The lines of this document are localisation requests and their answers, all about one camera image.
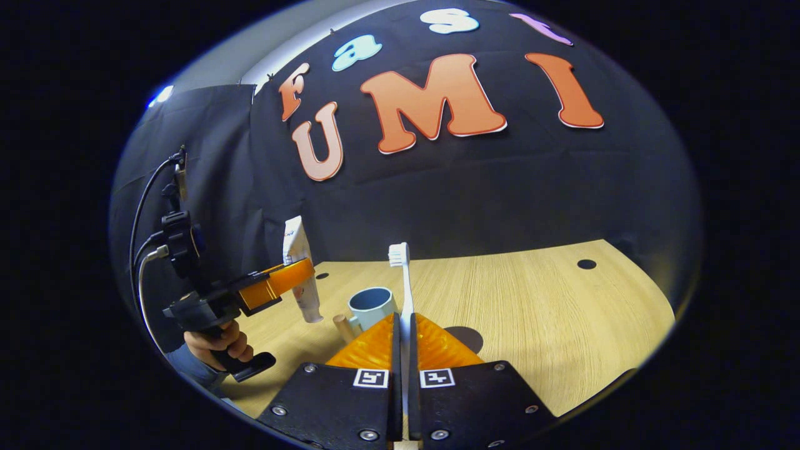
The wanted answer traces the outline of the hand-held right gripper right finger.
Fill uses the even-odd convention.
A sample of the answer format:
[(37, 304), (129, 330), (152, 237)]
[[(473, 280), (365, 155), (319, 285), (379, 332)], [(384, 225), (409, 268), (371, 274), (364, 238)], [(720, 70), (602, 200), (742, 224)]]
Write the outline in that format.
[(412, 315), (409, 438), (422, 449), (514, 449), (557, 417), (508, 361), (466, 364), (469, 348)]

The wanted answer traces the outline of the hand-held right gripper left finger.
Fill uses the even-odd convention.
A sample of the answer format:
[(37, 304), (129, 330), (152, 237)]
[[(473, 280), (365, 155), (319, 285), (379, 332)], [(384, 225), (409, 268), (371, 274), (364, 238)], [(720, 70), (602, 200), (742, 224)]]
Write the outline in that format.
[(403, 438), (399, 318), (386, 316), (327, 364), (298, 366), (258, 422), (317, 448), (394, 448)]

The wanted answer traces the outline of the white toothpaste tube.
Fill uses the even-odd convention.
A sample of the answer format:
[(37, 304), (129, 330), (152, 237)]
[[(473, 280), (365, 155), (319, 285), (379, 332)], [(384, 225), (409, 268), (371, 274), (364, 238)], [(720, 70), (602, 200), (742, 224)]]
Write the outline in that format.
[[(282, 256), (285, 265), (306, 260), (311, 265), (311, 269), (314, 269), (311, 246), (304, 231), (302, 216), (295, 216), (286, 220)], [(311, 273), (309, 278), (292, 288), (292, 295), (301, 310), (303, 319), (308, 324), (316, 324), (323, 321), (324, 318), (319, 309), (320, 297), (314, 271), (311, 271)]]

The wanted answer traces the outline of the dark brown round coaster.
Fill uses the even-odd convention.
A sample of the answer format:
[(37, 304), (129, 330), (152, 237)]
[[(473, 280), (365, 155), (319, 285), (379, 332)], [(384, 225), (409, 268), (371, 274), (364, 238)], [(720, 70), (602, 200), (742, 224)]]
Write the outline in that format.
[(480, 353), (484, 346), (482, 334), (474, 328), (466, 326), (449, 326), (444, 328), (449, 334), (454, 336), (475, 354)]

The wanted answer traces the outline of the light blue cup wooden handle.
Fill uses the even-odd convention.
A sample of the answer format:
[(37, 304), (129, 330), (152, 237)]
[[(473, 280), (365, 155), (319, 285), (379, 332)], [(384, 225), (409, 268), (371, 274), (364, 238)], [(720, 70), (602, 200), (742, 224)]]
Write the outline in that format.
[(370, 287), (355, 293), (347, 302), (351, 316), (337, 314), (332, 321), (346, 344), (386, 317), (399, 313), (394, 294), (387, 287)]

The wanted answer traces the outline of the white toothbrush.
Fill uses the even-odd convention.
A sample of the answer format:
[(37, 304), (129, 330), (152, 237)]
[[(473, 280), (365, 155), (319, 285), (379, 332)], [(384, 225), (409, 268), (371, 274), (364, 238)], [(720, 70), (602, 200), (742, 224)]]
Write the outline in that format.
[(420, 441), (418, 335), (417, 316), (411, 287), (411, 248), (406, 242), (394, 243), (389, 246), (388, 258), (391, 267), (402, 268), (403, 276), (403, 305), (399, 319), (402, 412), (407, 419), (409, 441)]

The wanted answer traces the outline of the black backdrop cloth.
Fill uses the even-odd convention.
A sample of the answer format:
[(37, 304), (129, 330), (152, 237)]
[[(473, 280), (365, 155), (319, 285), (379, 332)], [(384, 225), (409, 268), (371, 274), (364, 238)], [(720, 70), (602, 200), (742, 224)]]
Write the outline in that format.
[[(282, 260), (302, 216), (312, 256), (515, 253), (602, 239), (678, 311), (702, 253), (700, 195), (678, 132), (584, 38), (494, 0), (310, 0), (229, 38), (148, 106), (112, 182), (109, 265), (153, 233), (187, 148), (204, 268)], [(151, 190), (148, 181), (155, 177)]]

